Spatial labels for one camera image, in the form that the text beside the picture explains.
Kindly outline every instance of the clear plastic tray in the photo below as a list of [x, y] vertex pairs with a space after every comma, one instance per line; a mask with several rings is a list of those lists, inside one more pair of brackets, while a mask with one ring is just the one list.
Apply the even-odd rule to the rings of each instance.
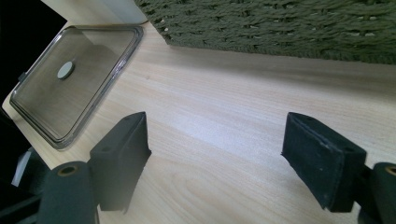
[[67, 147], [142, 38], [139, 26], [70, 26], [51, 41], [10, 104], [54, 148]]

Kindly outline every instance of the wooden table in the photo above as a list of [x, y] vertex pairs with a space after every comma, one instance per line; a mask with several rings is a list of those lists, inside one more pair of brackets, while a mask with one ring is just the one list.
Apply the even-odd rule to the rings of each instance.
[[57, 151], [3, 108], [50, 168], [87, 161], [123, 117], [146, 111], [152, 155], [126, 214], [101, 223], [357, 223], [323, 211], [280, 155], [288, 112], [396, 162], [396, 66], [167, 46], [149, 23], [80, 137]]

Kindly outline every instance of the light wood surface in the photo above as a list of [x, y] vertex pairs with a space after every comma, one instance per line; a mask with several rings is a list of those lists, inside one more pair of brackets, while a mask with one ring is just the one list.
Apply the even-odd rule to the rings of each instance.
[[357, 223], [323, 211], [280, 155], [288, 112], [319, 119], [368, 152], [396, 162], [396, 66], [170, 47], [149, 24], [81, 136], [50, 147], [3, 108], [50, 168], [87, 161], [123, 117], [148, 116], [152, 155], [122, 212], [101, 223]]

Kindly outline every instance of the woven basket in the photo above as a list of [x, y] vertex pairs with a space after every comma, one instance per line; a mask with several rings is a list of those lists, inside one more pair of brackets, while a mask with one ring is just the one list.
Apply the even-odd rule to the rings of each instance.
[[175, 46], [396, 64], [396, 0], [135, 0]]

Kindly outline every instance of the plastic lid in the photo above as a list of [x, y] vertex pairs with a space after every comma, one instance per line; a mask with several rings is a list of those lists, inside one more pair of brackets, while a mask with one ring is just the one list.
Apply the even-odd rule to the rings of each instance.
[[138, 26], [71, 26], [55, 36], [11, 95], [11, 105], [55, 148], [78, 136], [134, 52]]

